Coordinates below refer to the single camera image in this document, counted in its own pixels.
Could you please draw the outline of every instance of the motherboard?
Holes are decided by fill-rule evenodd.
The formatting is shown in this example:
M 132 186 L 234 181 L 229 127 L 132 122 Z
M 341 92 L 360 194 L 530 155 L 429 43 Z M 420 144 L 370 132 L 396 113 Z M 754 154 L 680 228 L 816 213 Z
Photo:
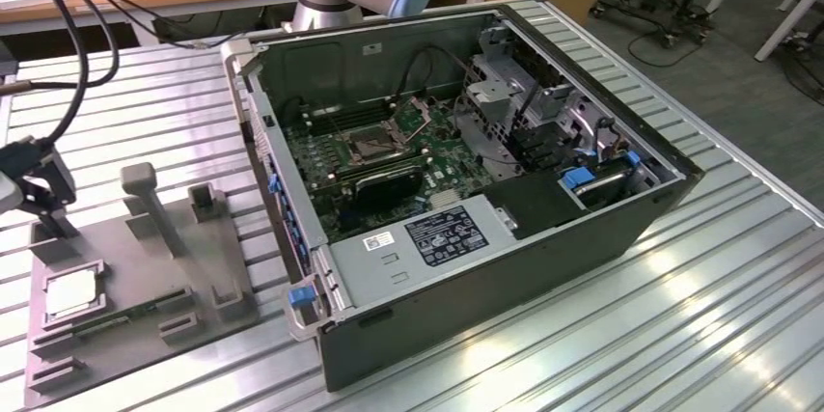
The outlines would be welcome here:
M 286 143 L 329 241 L 448 206 L 493 183 L 453 121 L 454 99 L 354 112 L 305 105 Z

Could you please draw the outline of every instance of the white label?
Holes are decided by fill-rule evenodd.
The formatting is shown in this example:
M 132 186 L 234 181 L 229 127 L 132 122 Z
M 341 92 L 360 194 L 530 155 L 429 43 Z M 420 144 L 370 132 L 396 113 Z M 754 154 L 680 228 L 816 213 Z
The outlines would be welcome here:
M 392 238 L 392 233 L 382 232 L 377 235 L 372 235 L 362 240 L 362 244 L 365 245 L 365 251 L 377 250 L 378 248 L 392 245 L 394 243 L 394 239 Z
M 380 42 L 369 43 L 368 45 L 362 47 L 362 56 L 366 57 L 369 55 L 377 55 L 382 51 L 384 51 L 384 45 Z

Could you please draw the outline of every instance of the barcode sticker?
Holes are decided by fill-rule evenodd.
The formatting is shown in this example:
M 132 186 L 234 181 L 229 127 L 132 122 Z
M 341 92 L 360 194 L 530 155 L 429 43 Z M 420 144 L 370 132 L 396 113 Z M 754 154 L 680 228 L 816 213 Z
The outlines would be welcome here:
M 377 235 L 372 235 L 362 240 L 362 244 L 365 245 L 365 251 L 377 250 L 386 245 L 392 245 L 394 243 L 394 239 L 392 237 L 392 233 L 382 232 Z

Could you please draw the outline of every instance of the blue latch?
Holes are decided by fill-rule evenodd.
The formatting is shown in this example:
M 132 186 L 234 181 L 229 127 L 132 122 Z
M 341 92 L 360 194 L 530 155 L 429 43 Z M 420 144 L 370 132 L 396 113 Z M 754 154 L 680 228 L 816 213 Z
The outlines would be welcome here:
M 564 185 L 566 185 L 566 188 L 572 190 L 580 185 L 584 185 L 585 183 L 592 182 L 594 180 L 594 176 L 592 175 L 592 173 L 589 172 L 586 168 L 576 168 L 572 171 L 566 171 L 566 174 L 564 174 L 562 180 L 564 180 Z
M 292 308 L 302 308 L 309 306 L 317 298 L 314 288 L 312 286 L 293 288 L 288 291 L 288 304 Z
M 637 167 L 637 165 L 641 164 L 641 156 L 634 151 L 629 151 L 626 153 L 626 159 L 629 160 L 632 167 Z
M 281 190 L 281 183 L 278 181 L 278 175 L 272 174 L 269 176 L 269 193 L 277 193 Z

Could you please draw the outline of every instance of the power supply label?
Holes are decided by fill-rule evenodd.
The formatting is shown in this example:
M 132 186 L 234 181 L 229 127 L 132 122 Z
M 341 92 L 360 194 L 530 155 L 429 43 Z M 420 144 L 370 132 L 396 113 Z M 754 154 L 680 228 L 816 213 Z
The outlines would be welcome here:
M 489 244 L 462 206 L 406 224 L 405 228 L 432 267 Z

